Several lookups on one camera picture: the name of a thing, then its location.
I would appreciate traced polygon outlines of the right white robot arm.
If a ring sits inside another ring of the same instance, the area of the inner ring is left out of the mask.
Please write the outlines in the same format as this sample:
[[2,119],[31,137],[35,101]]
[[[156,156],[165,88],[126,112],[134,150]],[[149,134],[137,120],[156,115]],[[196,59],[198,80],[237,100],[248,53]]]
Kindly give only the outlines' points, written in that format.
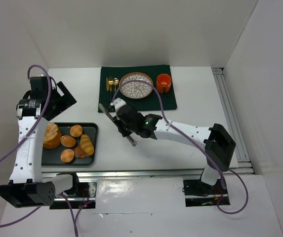
[[222,176],[223,172],[229,170],[236,143],[224,126],[215,123],[212,127],[200,127],[170,121],[154,114],[144,116],[120,98],[111,105],[116,112],[116,116],[111,117],[112,122],[132,144],[135,142],[130,136],[134,133],[142,138],[194,146],[205,155],[207,162],[200,177],[201,182],[214,186],[220,180],[223,188],[226,188]]

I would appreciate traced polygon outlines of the metal tongs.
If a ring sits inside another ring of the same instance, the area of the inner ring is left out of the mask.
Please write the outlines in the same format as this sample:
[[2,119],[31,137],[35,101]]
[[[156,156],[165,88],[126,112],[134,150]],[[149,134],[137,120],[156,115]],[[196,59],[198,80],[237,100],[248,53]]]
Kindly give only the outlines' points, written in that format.
[[117,127],[119,133],[122,137],[126,138],[133,147],[137,145],[137,142],[130,136],[131,132],[127,129],[126,125],[119,120],[116,116],[112,116],[107,109],[99,103],[99,109],[112,121],[112,123]]

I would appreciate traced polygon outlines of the striped long bread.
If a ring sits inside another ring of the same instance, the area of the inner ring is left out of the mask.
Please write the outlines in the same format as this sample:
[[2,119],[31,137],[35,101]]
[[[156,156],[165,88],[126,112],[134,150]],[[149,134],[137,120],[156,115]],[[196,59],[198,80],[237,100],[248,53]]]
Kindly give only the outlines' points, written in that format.
[[80,139],[80,148],[88,155],[91,156],[94,154],[94,145],[90,137],[86,134],[83,134]]

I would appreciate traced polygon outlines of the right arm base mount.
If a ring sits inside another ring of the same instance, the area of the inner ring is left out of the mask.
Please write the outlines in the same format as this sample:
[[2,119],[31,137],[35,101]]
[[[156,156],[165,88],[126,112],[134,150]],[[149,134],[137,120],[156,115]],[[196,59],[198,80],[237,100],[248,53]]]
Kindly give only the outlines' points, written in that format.
[[200,179],[183,180],[182,192],[186,207],[229,205],[228,191],[221,186],[220,179],[214,186],[203,183]]

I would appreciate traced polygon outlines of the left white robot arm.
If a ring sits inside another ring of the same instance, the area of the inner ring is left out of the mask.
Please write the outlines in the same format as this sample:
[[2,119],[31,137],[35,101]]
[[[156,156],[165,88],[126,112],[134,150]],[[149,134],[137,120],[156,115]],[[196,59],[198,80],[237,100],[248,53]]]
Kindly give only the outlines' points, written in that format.
[[9,182],[0,185],[0,196],[16,208],[51,206],[60,194],[73,195],[78,189],[79,179],[73,172],[59,173],[47,182],[42,178],[43,142],[49,120],[76,103],[63,83],[52,86],[49,81],[51,77],[31,77],[31,89],[16,106],[19,147]]

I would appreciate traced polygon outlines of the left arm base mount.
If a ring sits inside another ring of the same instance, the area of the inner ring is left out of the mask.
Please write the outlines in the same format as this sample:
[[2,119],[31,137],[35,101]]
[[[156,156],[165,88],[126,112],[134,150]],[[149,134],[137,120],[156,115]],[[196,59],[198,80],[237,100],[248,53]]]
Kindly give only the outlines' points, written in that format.
[[[63,193],[70,202],[73,210],[79,209],[95,209],[96,208],[96,194],[97,194],[97,180],[89,180],[87,182],[80,182],[77,191],[73,193]],[[55,199],[53,205],[49,207],[51,210],[69,209],[66,200],[63,197]]]

